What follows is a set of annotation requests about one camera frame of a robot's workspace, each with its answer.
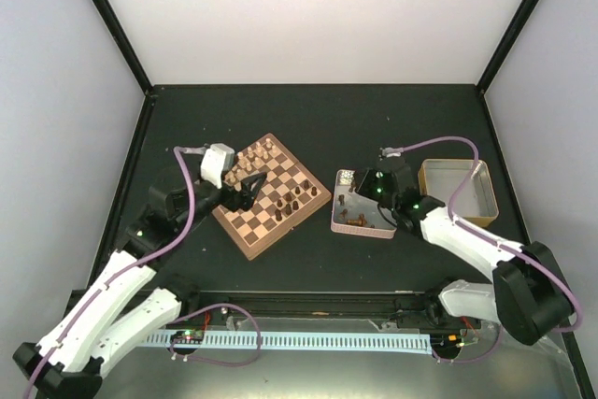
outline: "chessboard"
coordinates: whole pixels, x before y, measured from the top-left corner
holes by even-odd
[[[299,223],[325,205],[331,194],[273,135],[268,134],[238,154],[224,182],[241,189],[240,180],[267,173],[253,208],[213,214],[249,260],[253,260]]]

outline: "chess square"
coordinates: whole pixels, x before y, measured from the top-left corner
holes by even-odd
[[[289,179],[291,179],[291,175],[289,175],[288,173],[284,172],[282,175],[280,175],[278,177],[278,179],[280,179],[282,182],[287,182]]]
[[[247,222],[247,224],[249,226],[251,226],[251,229],[255,230],[255,228],[257,228],[258,226],[260,226],[260,224],[262,224],[257,217],[253,217],[251,220],[249,220]]]
[[[284,184],[281,184],[280,186],[277,187],[277,192],[280,193],[280,196],[284,195],[288,191],[289,191],[289,188],[287,186],[285,186]]]
[[[267,231],[271,231],[272,229],[276,228],[276,226],[277,226],[277,223],[272,219],[268,219],[263,223],[263,227]]]
[[[233,221],[231,221],[231,224],[235,227],[235,229],[238,229],[240,226],[245,224],[245,221],[239,216]]]
[[[236,231],[239,233],[239,235],[241,235],[242,237],[245,237],[247,234],[249,234],[251,232],[251,226],[249,226],[248,224],[245,223],[243,226],[241,226]]]
[[[245,241],[248,245],[253,245],[255,242],[259,240],[259,237],[255,233],[249,233],[245,236]]]
[[[311,196],[309,196],[309,193],[307,193],[307,192],[303,192],[301,195],[299,195],[299,201],[301,203],[303,203],[304,205],[309,203],[310,200],[311,200]]]
[[[296,174],[294,177],[292,177],[295,181],[297,181],[299,184],[301,184],[303,181],[305,181],[307,179],[306,174],[303,172],[299,172],[298,174]]]
[[[298,174],[300,172],[299,167],[294,165],[292,167],[290,167],[287,172],[289,172],[289,175],[291,175],[292,177],[294,177],[296,174]]]
[[[282,184],[282,181],[278,178],[274,178],[274,179],[272,179],[272,181],[270,181],[270,185],[272,187],[274,187],[274,189],[277,189],[281,184]]]
[[[293,164],[294,164],[293,161],[291,161],[290,159],[287,159],[285,162],[283,162],[282,164],[280,164],[280,166],[282,168],[284,168],[285,170],[289,170]]]
[[[272,184],[266,184],[262,187],[262,189],[260,190],[260,193],[262,195],[268,195],[269,193],[271,193],[274,190],[274,187],[272,187]]]
[[[265,198],[263,198],[262,200],[260,200],[259,205],[263,208],[263,209],[268,209],[268,207],[272,204],[272,200],[270,199],[269,196],[266,196]]]
[[[253,212],[251,210],[248,210],[247,212],[242,212],[241,213],[241,218],[245,221],[245,223],[247,223],[253,217],[254,217],[254,214],[253,214]]]
[[[258,238],[263,238],[268,234],[268,230],[265,229],[265,226],[262,224],[253,230],[253,233],[258,236]]]
[[[280,193],[278,193],[277,191],[273,191],[272,193],[270,193],[268,195],[268,198],[270,198],[270,200],[272,201],[272,203],[276,202],[278,200],[278,198],[280,198]]]
[[[260,221],[260,223],[264,223],[270,218],[270,214],[268,214],[266,210],[263,210],[256,216],[256,218]]]

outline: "purple cable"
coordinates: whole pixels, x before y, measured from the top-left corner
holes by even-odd
[[[435,144],[437,142],[463,142],[471,148],[472,152],[474,152],[474,162],[472,163],[471,169],[469,170],[469,172],[467,172],[467,176],[465,177],[465,179],[461,182],[461,184],[459,184],[459,187],[457,187],[457,190],[453,193],[453,195],[450,196],[450,198],[448,200],[448,216],[450,217],[450,219],[455,224],[457,224],[459,227],[464,229],[465,231],[475,235],[478,238],[481,238],[485,242],[488,242],[488,243],[496,246],[499,249],[503,249],[506,252],[508,252],[516,257],[519,257],[525,263],[531,265],[533,268],[535,268],[540,273],[542,273],[544,276],[546,276],[567,297],[567,299],[573,306],[573,309],[577,315],[577,319],[576,319],[575,323],[573,323],[572,325],[567,326],[567,327],[555,327],[553,329],[553,331],[559,332],[559,333],[564,333],[564,332],[573,332],[573,331],[577,330],[581,326],[581,323],[583,322],[584,313],[581,308],[581,304],[579,303],[579,300],[577,300],[577,298],[575,297],[573,292],[571,292],[571,290],[564,284],[564,282],[562,282],[559,278],[557,278],[556,275],[554,275],[544,265],[538,263],[531,257],[517,251],[516,249],[512,249],[508,246],[503,245],[502,243],[500,243],[500,241],[497,241],[491,237],[487,237],[486,235],[483,235],[479,231],[471,228],[468,224],[466,224],[467,223],[466,221],[462,221],[461,219],[455,220],[454,205],[455,205],[455,201],[457,200],[457,196],[459,196],[459,194],[463,191],[463,188],[465,187],[467,182],[469,182],[469,180],[473,177],[474,173],[477,170],[477,165],[479,164],[479,152],[477,151],[476,144],[474,144],[470,139],[468,139],[466,137],[460,137],[458,135],[447,135],[444,137],[437,137],[435,139],[425,140],[423,142],[420,142],[419,144],[410,145],[408,147],[403,147],[403,148],[399,148],[399,149],[385,149],[385,153],[386,154],[403,153],[405,151],[420,149],[422,147],[426,147],[428,145]]]
[[[505,336],[505,333],[503,332],[503,326],[498,326],[498,335],[496,336],[496,340],[494,340],[494,344],[492,345],[492,347],[490,349],[488,349],[486,352],[484,352],[481,355],[478,355],[477,357],[474,357],[473,359],[467,359],[467,360],[456,360],[456,359],[444,359],[442,357],[440,357],[435,350],[432,349],[432,356],[437,359],[440,363],[451,363],[451,364],[468,364],[468,363],[475,363],[475,362],[481,362],[482,360],[487,359],[488,357],[490,357],[500,346],[501,346],[501,342],[503,341],[503,336]]]
[[[251,321],[251,324],[253,324],[253,327],[255,328],[255,332],[258,335],[258,340],[257,340],[255,354],[252,357],[249,357],[244,362],[223,362],[221,360],[208,359],[206,357],[199,357],[199,356],[194,356],[194,355],[182,356],[180,354],[176,354],[175,350],[174,350],[175,344],[178,343],[177,340],[175,340],[171,343],[170,348],[169,348],[170,353],[173,354],[174,357],[178,357],[178,356],[183,357],[183,358],[187,357],[187,360],[191,360],[192,362],[212,363],[212,364],[216,364],[218,366],[225,366],[227,368],[239,368],[241,366],[247,366],[248,364],[253,363],[256,360],[258,360],[258,358],[260,357],[260,350],[262,349],[262,332],[260,331],[260,326],[258,326],[257,321],[243,307],[235,306],[234,304],[228,304],[228,303],[212,304],[211,306],[200,308],[199,310],[196,310],[193,313],[190,313],[189,315],[187,315],[185,317],[177,318],[176,320],[172,321],[171,324],[186,321],[189,318],[196,317],[197,315],[206,313],[209,310],[213,310],[215,308],[221,308],[221,307],[232,308],[234,310],[241,312],[243,315],[245,315]]]
[[[39,376],[39,373],[41,373],[41,370],[44,369],[44,365],[48,362],[50,357],[52,355],[54,355],[55,351],[56,351],[56,348],[50,349],[48,351],[48,353],[37,364],[36,369],[34,369],[34,372],[31,373],[31,377],[29,378],[29,383],[27,383],[27,388],[25,388],[25,392],[22,395],[23,399],[29,399],[29,396],[31,395],[31,391],[34,388],[34,384],[36,383],[36,379]]]
[[[159,249],[158,251],[153,252],[152,254],[150,254],[150,255],[148,255],[146,257],[142,257],[141,259],[139,259],[135,263],[130,264],[128,266],[125,266],[121,271],[118,271],[117,273],[115,273],[114,275],[112,275],[106,281],[106,286],[107,287],[112,282],[114,282],[114,280],[117,279],[120,275],[122,275],[123,273],[126,273],[131,268],[134,268],[136,266],[140,266],[142,264],[146,264],[147,262],[152,261],[153,259],[156,259],[157,257],[161,257],[161,256],[165,255],[168,251],[172,250],[180,242],[182,242],[182,240],[187,236],[187,234],[189,233],[189,231],[192,228],[193,219],[194,219],[194,216],[195,216],[195,207],[192,207],[192,205],[195,204],[195,192],[193,190],[193,183],[192,183],[192,179],[191,179],[191,174],[189,173],[189,168],[185,164],[185,161],[183,160],[183,157],[182,157],[181,153],[195,153],[195,154],[197,154],[199,152],[199,149],[188,149],[188,148],[184,148],[184,147],[174,147],[173,148],[173,152],[175,153],[175,158],[177,158],[178,165],[180,166],[180,170],[181,170],[181,172],[183,174],[183,177],[185,178],[185,184],[187,186],[187,192],[189,193],[189,205],[190,205],[190,207],[189,207],[189,216],[187,217],[187,221],[185,222],[185,226],[183,227],[182,231],[177,236],[177,238],[175,238],[172,242],[170,242],[164,248]],[[75,323],[78,321],[78,319],[81,317],[81,315],[83,315],[83,313],[85,312],[85,310],[87,310],[87,308],[100,295],[101,292],[102,292],[102,290],[98,289],[81,306],[81,308],[73,316],[73,319],[64,327],[64,330],[61,332],[61,334],[56,339],[57,343],[62,343],[62,341],[66,338],[66,336],[68,335],[68,333],[70,332],[70,330],[73,328],[73,326],[75,325]],[[39,373],[43,369],[43,366],[46,364],[46,362],[53,355],[53,353],[54,353],[55,350],[56,350],[55,348],[50,349],[48,351],[48,354],[46,354],[46,356],[37,364],[36,369],[34,369],[34,372],[29,377],[29,383],[27,384],[27,389],[25,390],[25,393],[23,395],[23,399],[29,399],[29,395],[31,394],[31,391],[32,391],[32,389],[33,389],[33,387],[34,387],[34,385],[36,383],[36,380],[37,380],[37,377],[39,376]]]
[[[404,148],[400,148],[400,149],[392,149],[392,151],[403,153],[405,151],[417,150],[422,147],[427,147],[428,145],[437,144],[438,142],[463,142],[464,144],[467,144],[471,148],[471,150],[474,152],[474,163],[471,165],[469,172],[467,172],[467,176],[463,179],[463,181],[461,181],[461,184],[459,184],[459,186],[457,187],[457,190],[455,190],[453,195],[451,195],[450,198],[448,199],[448,205],[447,205],[448,206],[448,216],[452,220],[452,217],[454,215],[454,208],[455,208],[455,202],[457,201],[457,197],[463,191],[463,189],[465,188],[465,186],[467,185],[469,180],[472,178],[472,176],[476,172],[477,165],[479,164],[479,152],[477,151],[476,144],[474,144],[467,137],[461,137],[459,135],[446,135],[444,137],[437,137],[435,139],[424,140],[423,142],[420,142],[419,144],[410,145],[408,147],[404,147]]]

